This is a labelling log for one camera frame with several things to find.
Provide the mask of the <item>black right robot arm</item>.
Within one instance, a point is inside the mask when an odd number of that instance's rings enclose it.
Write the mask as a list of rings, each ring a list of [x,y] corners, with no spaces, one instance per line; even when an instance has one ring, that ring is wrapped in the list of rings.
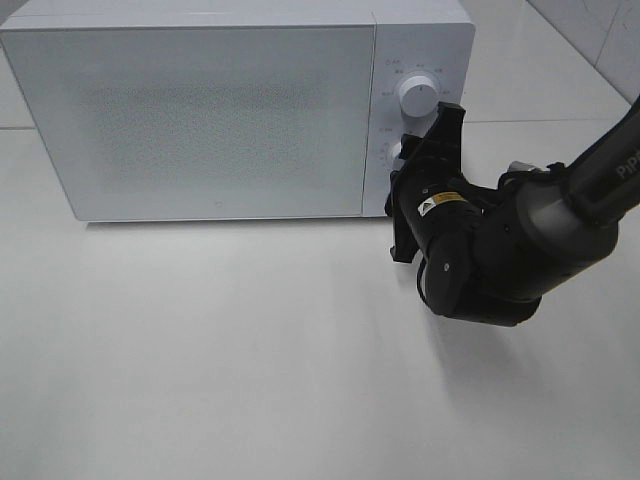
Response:
[[[639,203],[639,109],[570,164],[512,163],[495,188],[461,164],[464,109],[441,103],[404,135],[385,210],[397,263],[416,263],[422,302],[447,318],[513,327],[542,297],[609,256]]]

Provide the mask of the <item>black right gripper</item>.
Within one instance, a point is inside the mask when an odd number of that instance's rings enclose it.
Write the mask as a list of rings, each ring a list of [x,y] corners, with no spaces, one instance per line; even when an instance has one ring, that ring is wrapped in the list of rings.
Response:
[[[430,254],[446,234],[470,232],[479,224],[480,208],[461,171],[462,129],[466,110],[440,102],[423,137],[404,134],[398,158],[404,163],[390,174],[385,213],[392,219],[391,257],[410,263],[418,252]]]

